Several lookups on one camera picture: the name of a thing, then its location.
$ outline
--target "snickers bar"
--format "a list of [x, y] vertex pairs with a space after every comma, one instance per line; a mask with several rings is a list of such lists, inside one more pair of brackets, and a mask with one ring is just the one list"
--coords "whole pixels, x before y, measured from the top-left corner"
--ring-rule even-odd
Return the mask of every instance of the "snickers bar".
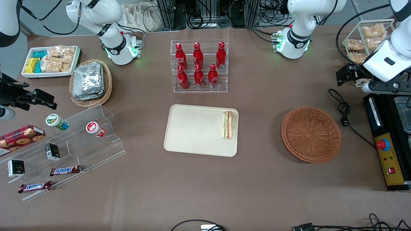
[[69, 174], [69, 173], [79, 173], [79, 172], [81, 172], [80, 165], [76, 165], [76, 166], [72, 166], [72, 167], [51, 169], [50, 176]]
[[41, 183], [41, 184], [33, 184], [33, 185], [22, 184], [20, 188], [18, 189], [18, 193], [31, 192], [31, 191], [42, 190], [42, 189], [51, 190], [51, 185], [52, 185], [51, 181], [48, 181], [46, 183]]

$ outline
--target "brown woven basket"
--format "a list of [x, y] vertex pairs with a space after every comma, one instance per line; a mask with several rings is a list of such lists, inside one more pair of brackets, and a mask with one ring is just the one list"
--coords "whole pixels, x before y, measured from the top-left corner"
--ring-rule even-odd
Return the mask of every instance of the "brown woven basket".
[[281, 125], [281, 135], [287, 149], [309, 163], [329, 161], [341, 147], [337, 123], [326, 112], [313, 107], [290, 111]]
[[[101, 98], [96, 98], [96, 99], [88, 99], [88, 100], [76, 100], [74, 97], [72, 97], [72, 101], [83, 107], [94, 107], [98, 104], [104, 104], [110, 97], [111, 95], [111, 90], [113, 89], [113, 79], [111, 77], [111, 73], [107, 65], [101, 61], [101, 60], [87, 60], [85, 62], [82, 62], [79, 66], [84, 66], [84, 65], [89, 65], [92, 62], [98, 62], [103, 66], [103, 78], [104, 78], [104, 96]], [[71, 94], [73, 94], [73, 79], [74, 79], [74, 72], [72, 73], [72, 76], [70, 77], [70, 84], [69, 84], [69, 91]]]

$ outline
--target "white container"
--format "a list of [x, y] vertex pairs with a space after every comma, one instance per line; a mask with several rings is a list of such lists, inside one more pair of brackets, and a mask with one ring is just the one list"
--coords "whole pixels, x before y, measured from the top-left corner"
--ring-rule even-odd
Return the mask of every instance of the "white container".
[[103, 137], [106, 134], [106, 130], [100, 127], [100, 125], [94, 121], [88, 123], [85, 129], [88, 133], [93, 134], [97, 137]]
[[62, 78], [62, 77], [69, 77], [72, 72], [74, 72], [74, 69], [76, 68], [77, 61], [79, 60], [79, 55], [80, 55], [80, 48], [78, 46], [67, 46], [67, 47], [74, 47], [76, 48], [74, 52], [74, 57], [72, 61], [72, 65], [70, 67], [70, 70], [68, 72], [48, 72], [48, 73], [24, 73], [24, 68], [27, 65], [28, 59], [33, 58], [33, 53], [35, 51], [44, 51], [53, 46], [44, 46], [44, 47], [34, 47], [30, 48], [28, 51], [26, 60], [23, 65], [23, 69], [21, 70], [21, 75], [28, 78], [28, 79], [49, 79], [49, 78]]
[[57, 114], [50, 114], [46, 118], [46, 124], [50, 127], [56, 127], [62, 131], [66, 130], [70, 126], [69, 122]]
[[[234, 115], [231, 140], [224, 139], [221, 135], [225, 111], [232, 111]], [[164, 149], [170, 152], [233, 157], [237, 153], [237, 137], [237, 110], [175, 104], [170, 108]]]

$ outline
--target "yellow snack package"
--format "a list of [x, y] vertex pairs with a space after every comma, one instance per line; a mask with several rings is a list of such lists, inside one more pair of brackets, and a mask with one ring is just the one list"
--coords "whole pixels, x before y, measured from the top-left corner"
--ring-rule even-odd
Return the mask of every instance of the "yellow snack package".
[[40, 58], [29, 58], [26, 67], [24, 67], [24, 73], [34, 73], [37, 62], [39, 61]]

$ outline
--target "red switch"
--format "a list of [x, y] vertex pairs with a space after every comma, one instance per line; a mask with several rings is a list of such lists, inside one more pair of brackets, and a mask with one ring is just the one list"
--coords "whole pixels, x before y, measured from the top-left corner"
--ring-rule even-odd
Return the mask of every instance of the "red switch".
[[386, 142], [384, 142], [384, 141], [382, 141], [382, 140], [377, 141], [377, 148], [378, 148], [378, 149], [383, 150], [383, 149], [386, 148], [386, 147], [387, 147], [387, 143], [386, 143]]

